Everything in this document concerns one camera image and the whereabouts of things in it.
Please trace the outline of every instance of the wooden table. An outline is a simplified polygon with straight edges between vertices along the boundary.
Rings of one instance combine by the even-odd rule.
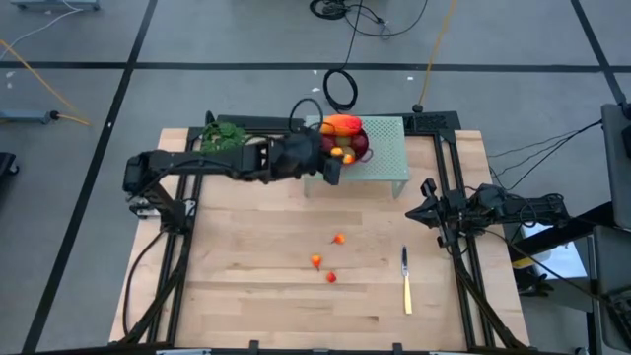
[[[159,148],[183,150],[186,132],[163,130]],[[456,138],[464,183],[489,182],[480,132],[459,131]],[[403,216],[423,201],[419,186],[425,178],[439,181],[433,141],[408,137],[406,150],[410,182],[396,200],[387,183],[322,182],[306,199],[301,180],[263,185],[205,177],[175,345],[246,348],[257,339],[261,348],[388,350],[401,342],[407,350],[465,350],[451,259],[437,246],[437,230]],[[176,183],[177,177],[162,181],[172,193]],[[157,219],[139,222],[129,264],[158,228]],[[493,229],[501,233],[499,226]],[[339,232],[346,244],[332,245]],[[165,241],[134,274],[130,324],[153,300]],[[408,247],[411,316],[403,311],[402,245]],[[322,255],[321,272],[312,268],[313,253]],[[490,304],[527,343],[506,245],[481,236],[478,254]],[[324,278],[329,269],[337,274],[335,284]],[[469,300],[482,344],[478,311]],[[170,307],[167,302],[163,310],[162,334]],[[122,337],[121,303],[110,337]]]

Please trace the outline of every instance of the yellow cable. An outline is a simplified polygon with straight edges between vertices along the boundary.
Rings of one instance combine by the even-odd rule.
[[[13,48],[11,46],[9,46],[9,44],[7,44],[7,42],[5,42],[4,40],[0,39],[0,44],[4,45],[7,48],[7,50],[11,54],[13,54],[13,56],[15,56],[22,63],[22,65],[24,65],[27,69],[29,69],[29,71],[31,73],[33,73],[33,75],[35,75],[35,77],[50,91],[50,93],[53,94],[56,98],[58,98],[64,105],[66,105],[66,107],[68,107],[68,109],[70,109],[76,115],[82,116],[82,114],[79,112],[78,109],[76,109],[74,106],[72,106],[72,104],[70,104],[66,99],[64,99],[54,89],[52,89],[50,87],[50,85],[48,85],[48,83],[46,83],[46,81],[43,80],[43,78],[41,78],[41,76],[39,76],[39,74],[37,74],[37,72],[31,67],[31,65],[29,65],[29,63],[27,63],[26,60],[22,59],[20,54],[16,53],[16,51],[13,50]]]
[[[92,125],[92,124],[90,124],[90,122],[85,121],[85,120],[83,120],[83,119],[80,119],[80,118],[77,118],[77,117],[73,117],[73,116],[69,116],[69,115],[65,115],[65,114],[61,114],[61,113],[59,113],[59,114],[57,115],[57,117],[60,117],[60,118],[65,118],[65,119],[70,119],[70,120],[72,120],[72,121],[75,121],[75,122],[77,122],[77,123],[81,123],[81,124],[84,124],[84,125],[87,125],[87,126]]]
[[[450,18],[452,17],[452,13],[454,12],[454,8],[456,7],[456,0],[452,0],[452,4],[450,5],[450,10],[446,14],[443,19],[443,27],[441,31],[438,33],[438,38],[436,38],[436,43],[434,44],[434,49],[432,49],[432,54],[430,55],[430,61],[427,63],[427,70],[425,71],[425,80],[423,81],[423,90],[421,91],[421,98],[418,100],[418,105],[423,105],[423,99],[425,99],[425,92],[427,91],[427,87],[430,85],[430,72],[432,71],[432,65],[434,64],[434,57],[436,53],[438,53],[438,47],[441,45],[441,40],[443,40],[443,35],[447,31],[447,28],[450,24]]]

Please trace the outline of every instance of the knife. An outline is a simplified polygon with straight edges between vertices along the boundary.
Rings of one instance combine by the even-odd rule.
[[[401,273],[403,274],[403,293],[405,313],[412,314],[412,295],[410,293],[410,272],[407,269],[407,248],[403,246],[401,251]]]

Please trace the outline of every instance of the floor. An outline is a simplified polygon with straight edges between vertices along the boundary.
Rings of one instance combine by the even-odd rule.
[[[162,128],[202,125],[207,109],[284,116],[303,97],[325,104],[316,90],[323,69],[343,62],[352,29],[316,18],[308,3],[103,0],[101,11],[69,16],[16,46],[92,126],[67,120],[0,126],[0,151],[17,154],[22,168],[0,199],[0,353],[23,349],[57,253],[73,241],[56,297],[45,298],[52,302],[49,317],[36,319],[45,324],[41,338],[30,346],[105,344],[136,226],[121,191],[124,163],[153,149]],[[411,23],[422,4],[365,1],[395,30]],[[425,76],[425,67],[413,64],[428,62],[448,8],[447,0],[429,0],[409,33],[356,37],[350,73],[360,92],[352,112],[410,110]],[[586,36],[577,8],[596,41]],[[459,1],[425,108],[457,110],[464,129],[482,131],[488,154],[594,122],[600,106],[614,102],[615,85],[631,95],[630,11],[626,0]],[[55,15],[3,1],[0,39],[12,41]],[[377,30],[369,22],[360,26]],[[604,56],[595,55],[598,47]],[[0,107],[64,109],[13,60],[0,62]],[[339,101],[350,99],[343,81],[330,86]],[[515,192],[562,193],[572,214],[601,204],[609,199],[603,149],[601,132],[592,129]],[[503,169],[526,155],[491,163]],[[587,345],[584,314],[540,300],[523,305],[533,345],[562,352]]]

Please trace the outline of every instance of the gray floor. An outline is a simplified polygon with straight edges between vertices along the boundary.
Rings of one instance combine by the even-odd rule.
[[[98,13],[63,19],[16,49],[31,61],[126,61],[147,0],[103,0]],[[422,3],[366,0],[400,29]],[[339,62],[351,29],[309,13],[308,1],[160,0],[139,60],[146,62]],[[631,2],[582,0],[611,64],[631,65]],[[425,63],[449,1],[430,0],[412,32],[383,41],[358,35],[351,62]],[[53,15],[0,4],[0,38],[44,25]],[[597,65],[569,1],[459,1],[437,62]],[[68,226],[118,86],[120,70],[40,70],[94,124],[0,125],[0,151],[19,155],[22,171],[0,208],[0,353],[21,350],[50,268]],[[287,115],[295,101],[325,103],[324,72],[136,70],[105,153],[77,242],[38,350],[105,344],[136,221],[120,189],[124,162],[153,149],[162,128],[201,125],[204,112]],[[407,111],[423,72],[351,72],[360,88],[353,112]],[[631,95],[631,74],[618,74]],[[350,98],[331,80],[333,95]],[[600,73],[435,72],[427,110],[457,110],[463,128],[479,129],[489,154],[580,128],[612,102]],[[62,109],[26,70],[0,69],[0,107]],[[312,113],[307,107],[299,114]],[[516,189],[560,192],[573,214],[609,199],[602,133],[573,140]],[[496,169],[522,159],[492,160]],[[515,181],[525,170],[503,177]],[[523,300],[532,344],[571,351],[587,345],[584,314]]]

